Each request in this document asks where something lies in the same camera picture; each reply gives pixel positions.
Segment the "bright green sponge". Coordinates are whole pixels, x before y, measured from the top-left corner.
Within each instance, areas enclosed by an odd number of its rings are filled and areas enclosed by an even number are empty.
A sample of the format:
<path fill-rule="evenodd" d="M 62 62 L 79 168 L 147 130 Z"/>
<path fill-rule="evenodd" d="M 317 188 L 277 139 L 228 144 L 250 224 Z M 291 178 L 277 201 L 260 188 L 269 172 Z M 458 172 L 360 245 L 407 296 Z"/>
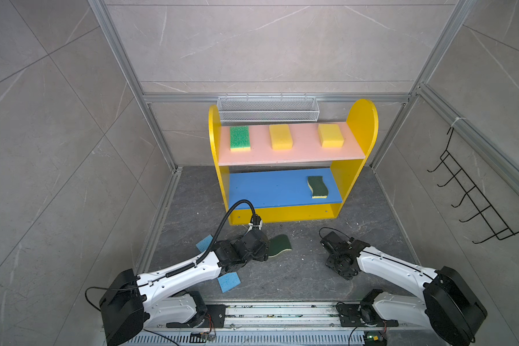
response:
<path fill-rule="evenodd" d="M 229 129 L 229 134 L 231 152 L 251 150 L 248 126 L 233 126 Z"/>

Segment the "yellow sponge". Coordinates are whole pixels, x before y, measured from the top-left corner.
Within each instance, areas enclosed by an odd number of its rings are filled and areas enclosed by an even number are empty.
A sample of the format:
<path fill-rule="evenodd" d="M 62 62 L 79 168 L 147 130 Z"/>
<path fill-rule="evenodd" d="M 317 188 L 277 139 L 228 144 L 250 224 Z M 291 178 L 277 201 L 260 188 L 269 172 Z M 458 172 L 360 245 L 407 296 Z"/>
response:
<path fill-rule="evenodd" d="M 269 125 L 271 147 L 274 151 L 286 151 L 293 148 L 294 142 L 288 124 Z"/>
<path fill-rule="evenodd" d="M 341 148 L 345 139 L 336 123 L 321 123 L 318 125 L 318 135 L 322 148 Z"/>

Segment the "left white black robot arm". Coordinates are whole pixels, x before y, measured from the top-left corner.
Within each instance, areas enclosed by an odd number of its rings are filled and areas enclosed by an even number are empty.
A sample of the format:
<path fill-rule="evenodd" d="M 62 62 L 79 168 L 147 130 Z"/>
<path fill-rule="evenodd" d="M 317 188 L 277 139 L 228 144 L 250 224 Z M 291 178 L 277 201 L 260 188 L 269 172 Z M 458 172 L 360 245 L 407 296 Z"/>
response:
<path fill-rule="evenodd" d="M 270 240 L 257 226 L 230 240 L 211 240 L 198 256 L 155 272 L 124 270 L 99 300 L 107 345 L 121 345 L 153 324 L 191 325 L 205 306 L 187 289 L 269 258 Z"/>

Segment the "dark green scourer sponge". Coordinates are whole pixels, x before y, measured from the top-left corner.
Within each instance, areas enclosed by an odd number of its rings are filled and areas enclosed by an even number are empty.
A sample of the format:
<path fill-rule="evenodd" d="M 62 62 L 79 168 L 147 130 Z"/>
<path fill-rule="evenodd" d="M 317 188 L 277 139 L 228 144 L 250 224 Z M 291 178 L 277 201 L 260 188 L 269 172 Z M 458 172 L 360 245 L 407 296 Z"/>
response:
<path fill-rule="evenodd" d="M 329 190 L 324 184 L 323 176 L 308 176 L 307 184 L 311 190 L 312 199 L 325 199 L 328 197 Z"/>
<path fill-rule="evenodd" d="M 285 234 L 280 234 L 270 239 L 270 244 L 268 247 L 268 257 L 273 258 L 280 255 L 283 252 L 291 250 L 292 246 L 288 236 Z"/>

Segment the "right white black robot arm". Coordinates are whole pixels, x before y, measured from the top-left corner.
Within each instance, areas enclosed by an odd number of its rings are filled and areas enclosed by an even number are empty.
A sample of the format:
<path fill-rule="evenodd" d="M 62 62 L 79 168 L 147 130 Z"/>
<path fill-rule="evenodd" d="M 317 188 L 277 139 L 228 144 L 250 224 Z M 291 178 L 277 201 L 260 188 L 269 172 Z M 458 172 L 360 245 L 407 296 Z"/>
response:
<path fill-rule="evenodd" d="M 402 321 L 431 328 L 450 345 L 475 343 L 488 313 L 453 268 L 414 265 L 359 239 L 347 238 L 337 229 L 330 229 L 320 243 L 329 253 L 327 267 L 341 278 L 350 281 L 363 272 L 408 292 L 399 296 L 373 289 L 358 304 L 337 303 L 342 326 L 395 327 Z"/>

